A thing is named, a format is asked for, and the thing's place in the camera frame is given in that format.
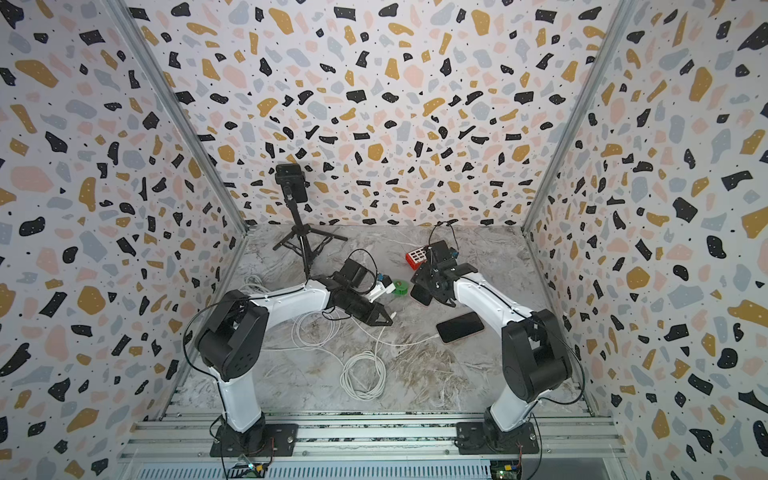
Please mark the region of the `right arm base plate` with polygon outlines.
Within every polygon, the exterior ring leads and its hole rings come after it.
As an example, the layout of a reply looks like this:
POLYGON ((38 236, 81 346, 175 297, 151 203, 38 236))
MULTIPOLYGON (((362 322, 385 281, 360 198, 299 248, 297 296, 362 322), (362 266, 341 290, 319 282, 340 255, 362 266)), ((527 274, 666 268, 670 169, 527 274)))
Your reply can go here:
POLYGON ((521 455, 538 454, 538 435, 531 422, 524 422, 508 432, 498 431, 484 422, 456 424, 455 446, 461 455, 521 455))

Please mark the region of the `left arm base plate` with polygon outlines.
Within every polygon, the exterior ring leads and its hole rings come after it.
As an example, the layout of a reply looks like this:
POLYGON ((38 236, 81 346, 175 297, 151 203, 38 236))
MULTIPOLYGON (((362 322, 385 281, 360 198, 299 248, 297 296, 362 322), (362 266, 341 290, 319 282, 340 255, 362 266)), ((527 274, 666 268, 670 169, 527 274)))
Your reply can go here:
POLYGON ((299 426, 293 423, 254 425, 245 433, 236 432, 228 424, 220 425, 209 455, 213 458, 291 457, 298 438, 299 426))

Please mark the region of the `phone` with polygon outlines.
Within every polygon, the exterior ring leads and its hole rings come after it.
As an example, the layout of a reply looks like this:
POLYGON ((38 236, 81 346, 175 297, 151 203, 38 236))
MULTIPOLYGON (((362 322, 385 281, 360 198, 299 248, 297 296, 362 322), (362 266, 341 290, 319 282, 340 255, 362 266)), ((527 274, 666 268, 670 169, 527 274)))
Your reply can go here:
POLYGON ((483 331, 484 322, 475 312, 468 312, 436 325, 439 338, 449 344, 483 331))

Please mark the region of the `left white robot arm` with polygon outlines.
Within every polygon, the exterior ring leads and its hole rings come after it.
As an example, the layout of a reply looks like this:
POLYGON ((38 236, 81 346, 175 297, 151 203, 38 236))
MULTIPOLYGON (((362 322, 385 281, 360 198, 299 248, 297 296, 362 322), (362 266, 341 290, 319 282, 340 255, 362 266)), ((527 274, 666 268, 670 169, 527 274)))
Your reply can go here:
POLYGON ((253 368, 269 328, 332 309, 369 326, 387 327, 392 319, 378 298, 394 290, 389 276, 348 259, 340 270, 297 287, 261 295, 227 292, 194 339, 204 373, 217 383, 225 430, 252 438, 264 428, 253 368))

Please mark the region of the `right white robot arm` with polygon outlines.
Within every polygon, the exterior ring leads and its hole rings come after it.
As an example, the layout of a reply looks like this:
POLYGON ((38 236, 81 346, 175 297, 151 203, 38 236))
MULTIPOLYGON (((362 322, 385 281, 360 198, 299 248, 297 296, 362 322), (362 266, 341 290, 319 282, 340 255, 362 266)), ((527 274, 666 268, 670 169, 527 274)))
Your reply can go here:
POLYGON ((411 296, 427 305, 461 304, 474 312, 501 341, 506 381, 486 410, 484 433, 494 440, 520 428, 533 409, 572 376, 572 363, 558 320, 547 310, 534 311, 493 286, 476 267, 458 262, 458 251, 444 241, 424 248, 425 261, 415 271, 411 296))

